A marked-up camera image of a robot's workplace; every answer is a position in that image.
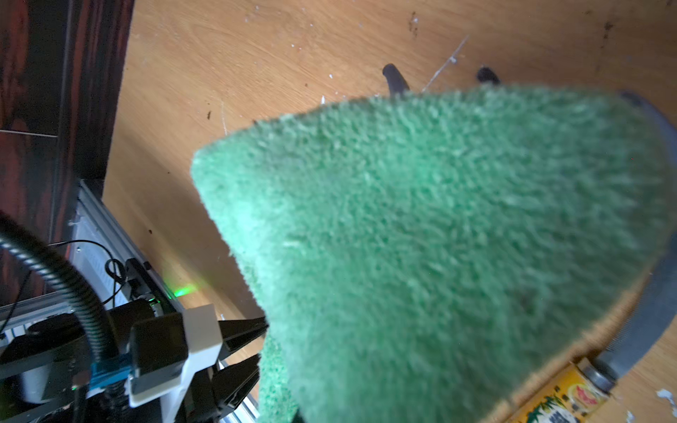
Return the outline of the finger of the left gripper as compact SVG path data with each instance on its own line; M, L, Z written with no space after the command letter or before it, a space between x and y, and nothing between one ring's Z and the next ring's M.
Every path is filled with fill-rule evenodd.
M258 383L260 355L218 370L195 374L175 422L219 422L243 403Z
M268 329L268 323L264 317L245 320L220 320L219 328L222 347L218 360L224 361L253 340L264 335Z

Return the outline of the green and black rag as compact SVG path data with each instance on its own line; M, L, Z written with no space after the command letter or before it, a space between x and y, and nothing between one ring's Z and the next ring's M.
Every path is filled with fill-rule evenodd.
M335 103L205 146L191 176L269 325L263 422L480 421L676 229L666 137L594 91Z

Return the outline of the small sickle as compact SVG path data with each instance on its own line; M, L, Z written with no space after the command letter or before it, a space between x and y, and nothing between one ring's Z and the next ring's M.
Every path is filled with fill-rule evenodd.
M569 363L521 407L509 422L585 422L672 324L676 314L676 232L652 267L621 329L605 349Z
M404 94L410 90L407 81L401 74L400 70L393 63L388 63L383 68L382 74L386 79L391 96Z
M494 86L500 85L501 81L497 74L489 67L483 66L476 73L476 79L481 84L492 84Z

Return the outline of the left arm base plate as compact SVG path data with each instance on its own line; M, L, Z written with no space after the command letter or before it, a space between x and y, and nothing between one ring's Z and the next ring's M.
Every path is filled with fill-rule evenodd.
M103 301L105 306L114 308L127 302L146 301L157 317L170 313L182 313L184 307L176 296L164 285L159 274L148 262L130 258L124 265L124 282L115 283L114 291Z

